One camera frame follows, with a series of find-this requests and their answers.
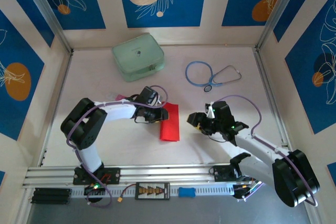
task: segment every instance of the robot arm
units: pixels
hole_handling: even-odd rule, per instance
[[[206,104],[205,113],[190,114],[187,121],[205,135],[219,132],[226,141],[253,155],[241,153],[232,158],[227,167],[214,166],[214,173],[217,173],[215,180],[220,178],[220,181],[225,181],[242,176],[252,177],[273,187],[286,205],[294,207],[311,195],[303,180],[289,164],[286,159],[288,158],[307,181],[312,193],[319,190],[319,182],[303,152],[299,150],[290,152],[255,134],[240,133],[238,135],[248,126],[235,121],[225,101]]]
[[[146,104],[155,106],[159,101],[159,94],[145,87],[139,95],[133,95],[116,104],[106,105],[92,111],[86,121],[83,121],[75,129],[70,140],[75,144],[78,155],[82,163],[92,173],[103,169],[103,163],[98,155],[96,145],[94,144],[98,133],[104,123],[118,119],[134,119],[144,117],[148,123],[154,123],[168,119],[169,115],[164,108],[148,108],[141,105],[125,104],[124,102],[136,102],[138,104]],[[67,137],[76,122],[91,108],[102,104],[101,102],[92,102],[88,98],[80,100],[75,108],[70,112],[61,125],[61,130]]]

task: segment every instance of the circuit board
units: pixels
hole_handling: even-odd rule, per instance
[[[137,182],[135,199],[167,200],[170,198],[169,183],[142,183]]]

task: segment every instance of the stethoscope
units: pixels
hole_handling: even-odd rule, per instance
[[[203,83],[203,84],[198,84],[198,83],[195,83],[195,82],[192,82],[190,79],[189,79],[189,77],[188,77],[188,68],[192,65],[192,64],[195,64],[195,63],[200,63],[200,64],[204,64],[204,65],[206,65],[206,66],[208,66],[209,67],[209,69],[210,69],[210,73],[211,73],[211,77],[210,77],[210,79],[209,79],[209,82],[207,82],[207,83]],[[219,73],[221,73],[221,72],[223,72],[225,69],[227,69],[227,68],[233,68],[237,73],[238,73],[238,75],[239,75],[239,77],[238,78],[236,78],[236,79],[234,79],[234,80],[230,80],[230,81],[225,81],[225,82],[220,82],[220,83],[218,83],[218,82],[216,82],[215,80],[214,80],[214,78],[219,74]],[[219,87],[219,86],[222,86],[222,85],[224,85],[224,84],[228,84],[228,83],[230,83],[230,82],[234,82],[234,81],[238,81],[238,80],[240,80],[241,79],[241,73],[234,67],[234,66],[232,66],[232,65],[228,65],[228,66],[226,66],[225,68],[223,68],[222,70],[220,70],[220,71],[218,71],[217,73],[213,73],[213,71],[212,71],[212,67],[208,64],[208,63],[206,63],[206,62],[204,62],[204,61],[192,61],[192,62],[190,62],[189,64],[188,64],[188,66],[185,68],[185,77],[186,77],[186,79],[187,79],[187,81],[190,83],[190,84],[192,84],[192,85],[194,85],[194,86],[197,86],[197,87],[204,87],[204,92],[209,92],[209,91],[211,91],[211,89],[212,89],[212,87],[214,86],[214,87]]]

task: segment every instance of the mint green box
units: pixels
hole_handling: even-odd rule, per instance
[[[164,67],[164,53],[150,34],[112,48],[118,69],[127,82],[150,76]]]

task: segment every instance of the white table surface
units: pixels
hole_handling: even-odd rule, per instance
[[[166,88],[169,102],[180,108],[180,141],[160,141],[160,124],[135,124],[124,119],[105,124],[96,140],[98,152],[105,165],[154,165],[154,164],[202,164],[225,163],[243,149],[231,143],[216,143],[208,139],[186,122],[189,114],[204,112],[206,102],[240,94],[253,100],[263,114],[263,121],[256,133],[275,144],[281,138],[272,116],[262,85],[253,51],[248,47],[224,46],[164,46],[165,68],[158,73],[135,82],[121,78],[110,49],[75,51],[67,79],[60,97],[56,117],[47,144],[44,166],[75,166],[79,162],[66,145],[60,125],[78,101],[88,97],[93,101],[109,101],[112,93],[126,96],[141,92],[145,86],[154,84]],[[242,79],[222,87],[213,87],[205,93],[185,79],[185,67],[194,60],[209,63],[214,72],[227,65],[234,65],[243,75]],[[217,82],[235,78],[230,69],[221,73]],[[204,82],[209,79],[206,66],[193,65],[189,77]],[[240,98],[226,100],[236,121],[252,127],[258,121],[254,107]]]

